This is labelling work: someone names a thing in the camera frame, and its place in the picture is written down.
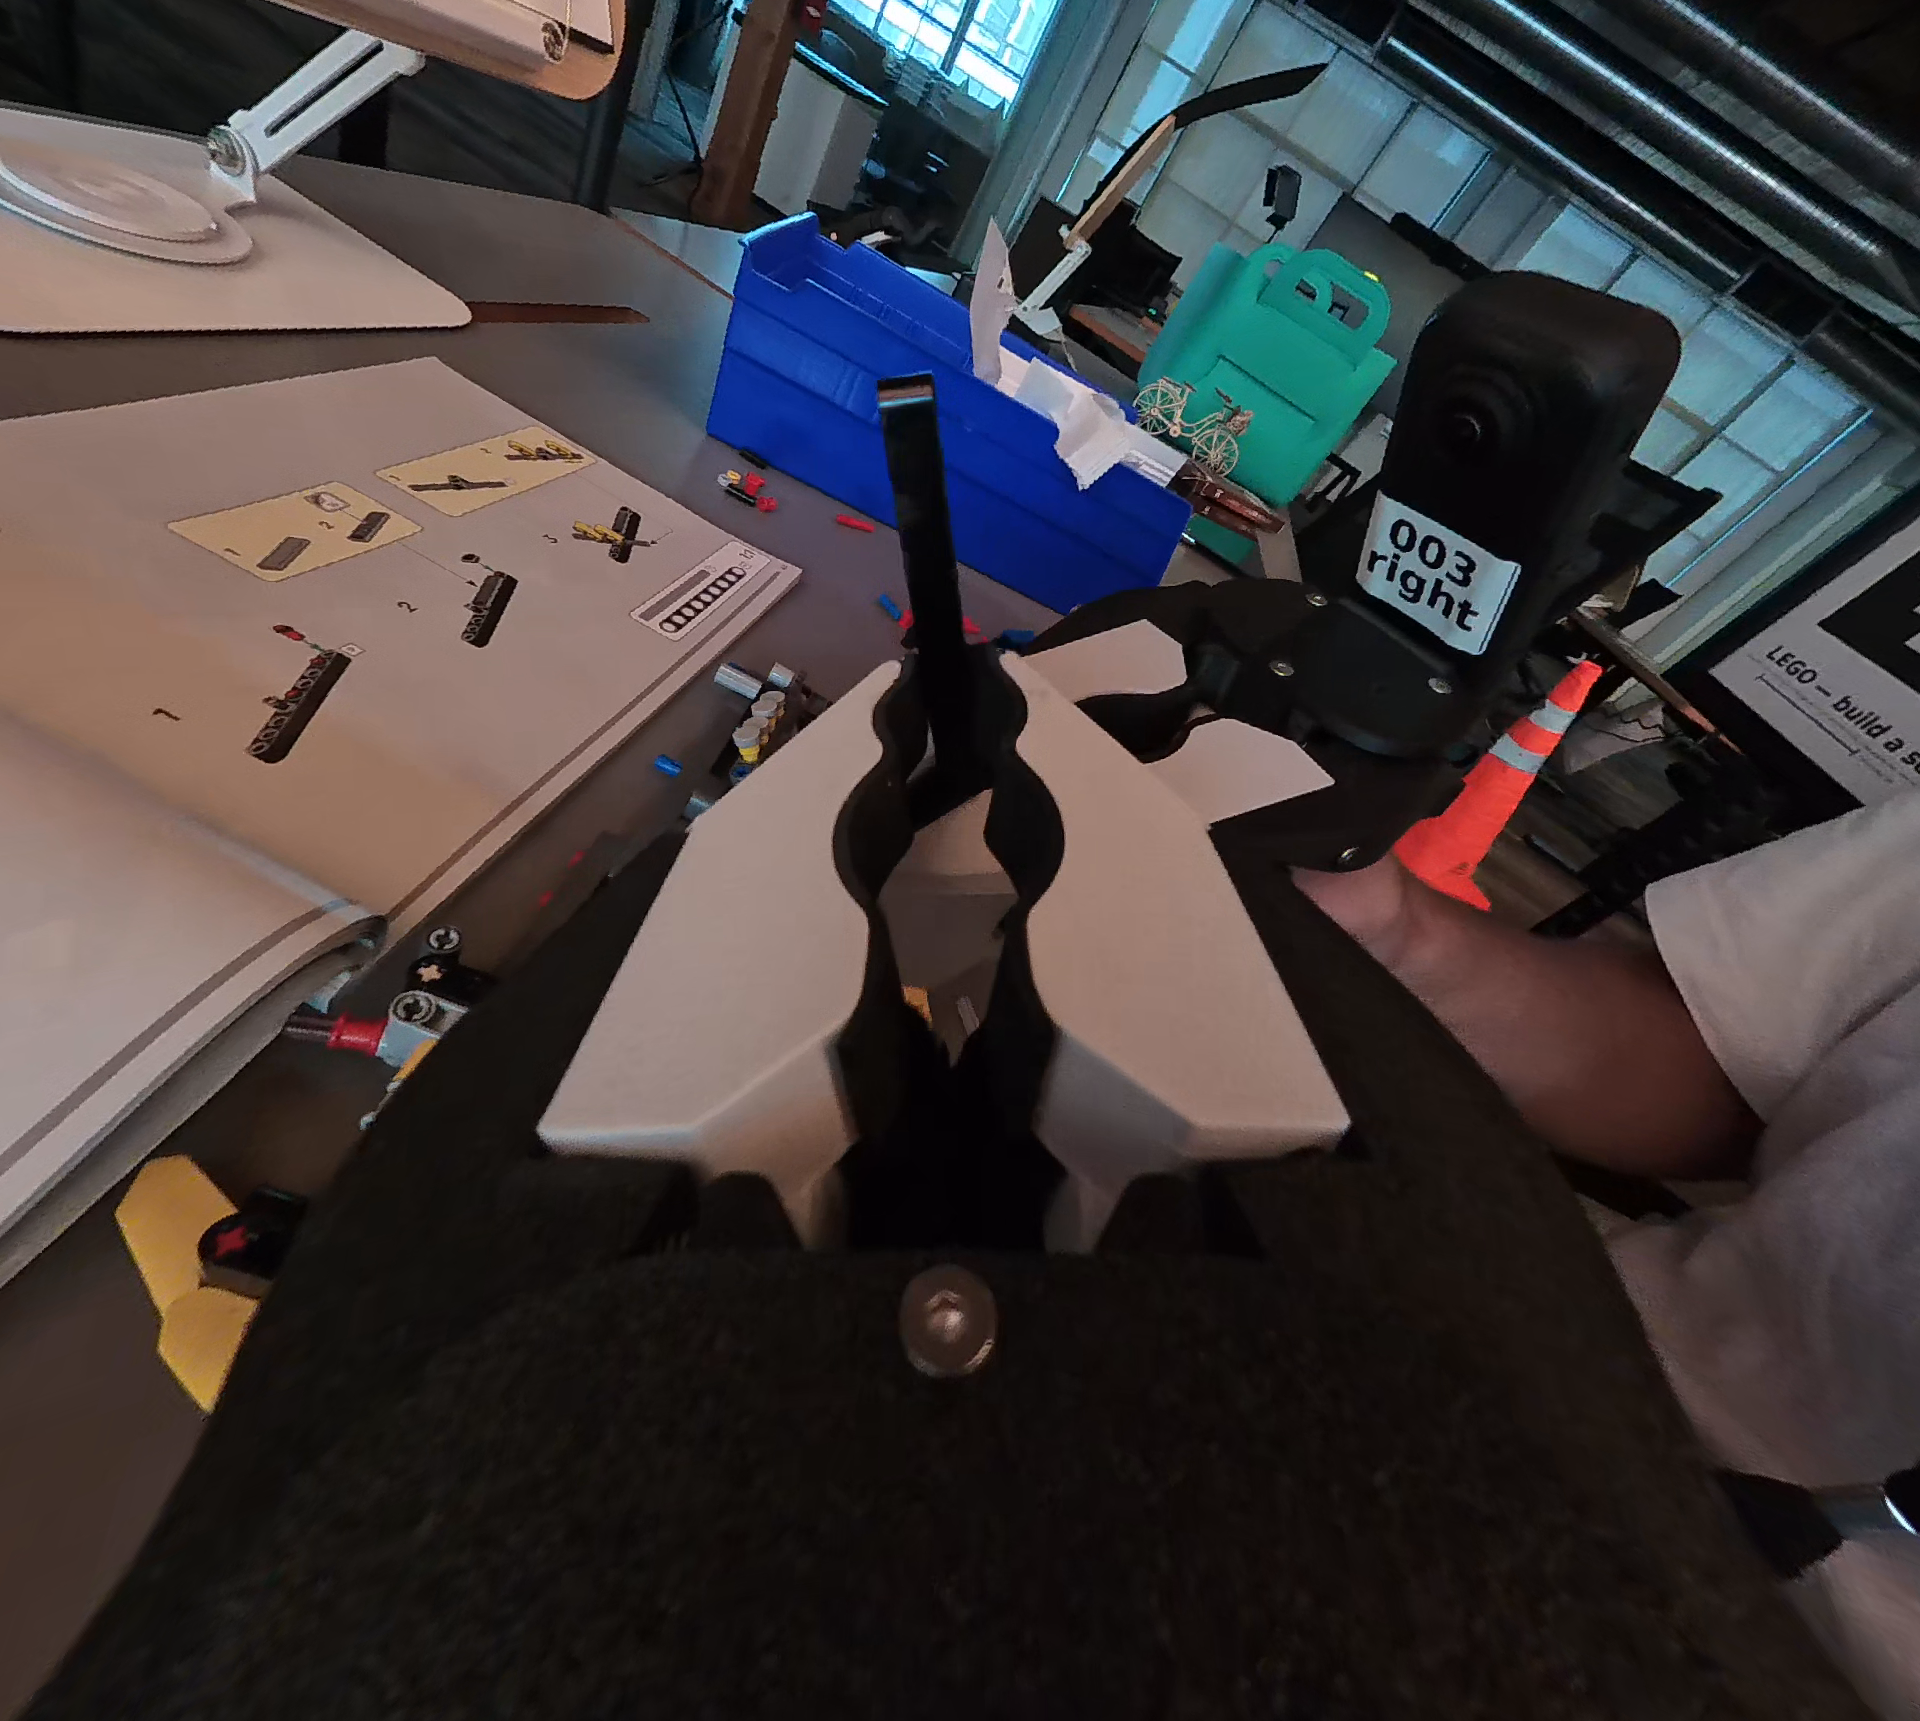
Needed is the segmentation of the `pile of small lego pins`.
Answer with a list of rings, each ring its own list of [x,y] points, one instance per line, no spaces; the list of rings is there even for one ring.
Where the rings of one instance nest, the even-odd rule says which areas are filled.
[[[780,507],[780,498],[770,490],[770,484],[763,473],[763,459],[754,455],[748,458],[748,469],[727,468],[716,475],[716,486],[719,491],[748,507],[757,511],[773,511]],[[861,511],[837,510],[832,519],[836,526],[876,536],[876,519],[868,518]],[[915,613],[910,604],[899,602],[891,594],[878,594],[876,606],[899,628],[899,637],[904,646],[913,641]],[[961,629],[971,644],[995,646],[998,650],[1025,652],[1038,637],[1038,629],[1007,626],[993,634],[987,634],[969,613],[961,612]]]

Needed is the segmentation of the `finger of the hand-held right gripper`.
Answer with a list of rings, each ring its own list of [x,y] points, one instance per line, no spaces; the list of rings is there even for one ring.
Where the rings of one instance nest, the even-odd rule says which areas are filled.
[[[1333,786],[1306,747],[1266,728],[1216,715],[1184,730],[1161,756],[1161,783],[1210,827]]]
[[[1155,698],[1187,683],[1184,646],[1153,622],[1123,622],[1042,650],[1004,652],[1020,683],[1044,683],[1062,700]]]

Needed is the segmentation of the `person's right forearm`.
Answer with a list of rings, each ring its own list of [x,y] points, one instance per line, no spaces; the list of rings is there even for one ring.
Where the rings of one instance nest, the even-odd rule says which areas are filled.
[[[1650,949],[1521,932],[1390,857],[1352,872],[1293,869],[1291,880],[1556,1153],[1647,1181],[1746,1171],[1761,1120]]]

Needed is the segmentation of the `black white marker sign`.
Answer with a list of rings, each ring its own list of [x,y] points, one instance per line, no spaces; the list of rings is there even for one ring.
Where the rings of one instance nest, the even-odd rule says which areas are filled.
[[[1739,622],[1704,676],[1808,795],[1880,805],[1918,787],[1915,498],[1822,555]]]

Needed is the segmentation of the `miniature bicycle model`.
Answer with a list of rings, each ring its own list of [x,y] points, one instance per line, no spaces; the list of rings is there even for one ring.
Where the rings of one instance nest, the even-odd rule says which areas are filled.
[[[1169,440],[1216,478],[1234,475],[1253,414],[1226,390],[1213,390],[1205,404],[1190,381],[1164,373],[1140,384],[1134,404],[1141,430]]]

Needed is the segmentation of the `wooden post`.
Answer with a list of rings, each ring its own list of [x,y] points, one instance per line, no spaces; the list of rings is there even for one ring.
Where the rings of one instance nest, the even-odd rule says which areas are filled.
[[[740,228],[750,219],[755,172],[798,39],[802,0],[750,0],[732,70],[688,201],[694,222]]]

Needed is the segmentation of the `black lego beam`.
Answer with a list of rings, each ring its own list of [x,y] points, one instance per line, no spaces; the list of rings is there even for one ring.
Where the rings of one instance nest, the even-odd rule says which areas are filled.
[[[935,384],[879,377],[876,412],[891,479],[906,598],[913,613],[918,693],[929,765],[907,786],[915,824],[947,815],[990,783],[990,652],[968,641],[947,510]]]

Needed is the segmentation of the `crumpled white plastic bag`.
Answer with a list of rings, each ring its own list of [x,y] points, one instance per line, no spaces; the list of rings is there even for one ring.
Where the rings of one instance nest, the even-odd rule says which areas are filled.
[[[1053,452],[1086,490],[1126,464],[1158,486],[1169,486],[1186,455],[1144,432],[1109,393],[1053,364],[1013,352],[1006,332],[1016,305],[1009,249],[995,219],[985,225],[968,305],[971,373],[1056,425]]]

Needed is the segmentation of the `teal bag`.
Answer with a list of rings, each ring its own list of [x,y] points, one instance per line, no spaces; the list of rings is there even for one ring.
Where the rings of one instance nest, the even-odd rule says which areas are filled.
[[[1190,276],[1140,366],[1211,404],[1226,390],[1253,414],[1232,479],[1290,503],[1345,438],[1394,357],[1380,348],[1390,295],[1328,247],[1216,243]]]

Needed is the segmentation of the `blue plastic bin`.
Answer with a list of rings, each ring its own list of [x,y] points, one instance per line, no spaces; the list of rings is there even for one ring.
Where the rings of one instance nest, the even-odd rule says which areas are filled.
[[[1161,580],[1187,501],[1129,464],[1078,486],[1050,414],[976,375],[964,304],[812,214],[748,231],[738,260],[708,433],[894,521],[876,390],[927,373],[965,566],[1058,612]]]

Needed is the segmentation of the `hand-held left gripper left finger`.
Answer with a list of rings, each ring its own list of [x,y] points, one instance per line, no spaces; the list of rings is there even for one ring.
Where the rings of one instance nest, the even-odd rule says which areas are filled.
[[[837,1243],[839,1160],[885,1139],[919,1064],[919,1018],[834,855],[899,676],[876,666],[689,824],[542,1111],[548,1151],[755,1176],[802,1245]]]

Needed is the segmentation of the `open instruction booklet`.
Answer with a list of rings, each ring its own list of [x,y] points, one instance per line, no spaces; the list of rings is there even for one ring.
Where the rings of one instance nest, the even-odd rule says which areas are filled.
[[[4,1278],[802,571],[438,360],[4,419]]]

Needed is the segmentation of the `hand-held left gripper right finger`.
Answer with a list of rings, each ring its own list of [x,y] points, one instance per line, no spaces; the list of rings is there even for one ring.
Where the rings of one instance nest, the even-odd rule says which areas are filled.
[[[1063,822],[1062,864],[1023,923],[1058,1031],[1033,1115],[1063,1171],[1044,1243],[1091,1249],[1134,1181],[1332,1148],[1350,1117],[1161,758],[1011,680],[1028,707],[1016,751]]]

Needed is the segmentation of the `wooden document stand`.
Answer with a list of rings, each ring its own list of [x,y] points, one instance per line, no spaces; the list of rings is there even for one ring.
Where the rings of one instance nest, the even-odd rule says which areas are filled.
[[[467,305],[276,170],[427,59],[587,99],[610,41],[508,0],[268,0],[331,21],[319,54],[202,138],[4,114],[4,332],[457,327]]]

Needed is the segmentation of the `orange traffic cone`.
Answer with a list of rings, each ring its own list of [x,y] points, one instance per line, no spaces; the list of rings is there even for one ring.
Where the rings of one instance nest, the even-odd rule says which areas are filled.
[[[1476,872],[1513,819],[1565,730],[1589,698],[1602,664],[1582,658],[1546,700],[1520,715],[1462,777],[1454,800],[1415,822],[1394,844],[1394,859],[1428,891],[1481,912],[1492,908]]]

